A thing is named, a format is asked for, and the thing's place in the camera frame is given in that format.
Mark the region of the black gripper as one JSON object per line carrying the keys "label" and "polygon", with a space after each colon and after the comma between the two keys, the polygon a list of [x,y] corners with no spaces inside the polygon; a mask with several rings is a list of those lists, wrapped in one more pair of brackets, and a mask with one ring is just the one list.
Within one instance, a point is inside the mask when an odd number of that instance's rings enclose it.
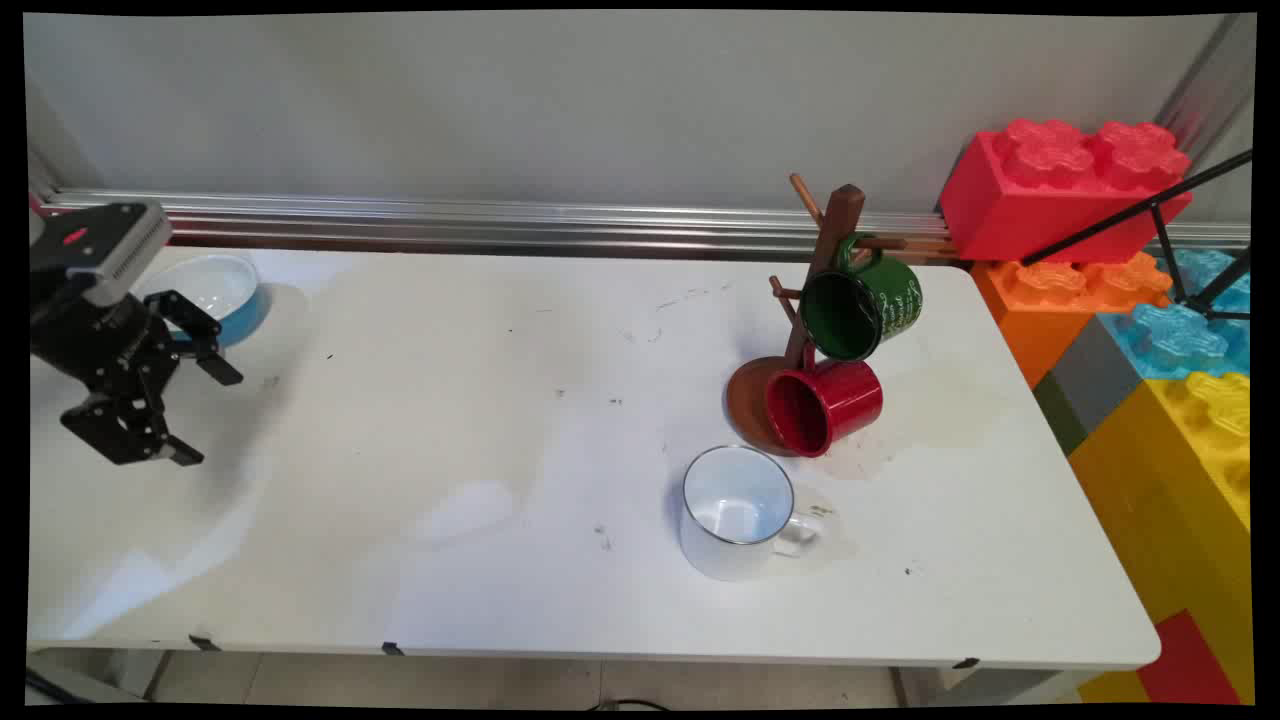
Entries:
{"label": "black gripper", "polygon": [[116,465],[168,459],[200,465],[205,456],[174,436],[163,391],[173,360],[193,359],[221,386],[244,377],[221,355],[221,324],[175,290],[128,293],[110,307],[83,299],[47,310],[29,328],[31,351],[82,382],[88,397],[60,423]]}

